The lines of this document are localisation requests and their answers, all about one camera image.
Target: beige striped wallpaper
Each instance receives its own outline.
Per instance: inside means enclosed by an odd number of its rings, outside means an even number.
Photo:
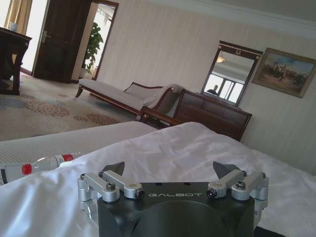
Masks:
[[[200,91],[219,40],[316,58],[316,41],[141,0],[119,0],[98,80],[125,89],[178,83]],[[316,175],[316,79],[303,99],[250,83],[242,143]]]

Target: ceiling light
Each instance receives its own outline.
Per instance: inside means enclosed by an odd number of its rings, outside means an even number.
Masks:
[[[225,58],[223,57],[223,52],[221,52],[221,53],[222,53],[222,56],[218,56],[218,58],[217,58],[217,60],[216,60],[217,63],[223,63],[223,62],[225,62]]]

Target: picture frame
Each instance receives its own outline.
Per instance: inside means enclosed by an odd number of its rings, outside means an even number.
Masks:
[[[315,59],[267,48],[252,82],[303,98],[315,74]]]

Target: white pillow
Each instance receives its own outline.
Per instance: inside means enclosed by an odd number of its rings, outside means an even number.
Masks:
[[[148,97],[146,98],[145,100],[143,100],[141,103],[145,106],[149,106],[151,104],[153,104],[156,100],[157,100],[157,96],[154,95],[154,96],[151,96],[151,97]]]

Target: chaise lounge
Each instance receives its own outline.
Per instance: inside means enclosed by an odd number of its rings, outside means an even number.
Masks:
[[[125,91],[121,91],[99,81],[80,79],[77,98],[83,89],[133,114],[138,114],[143,106],[167,114],[180,96],[183,87],[177,84],[148,87],[133,82]]]

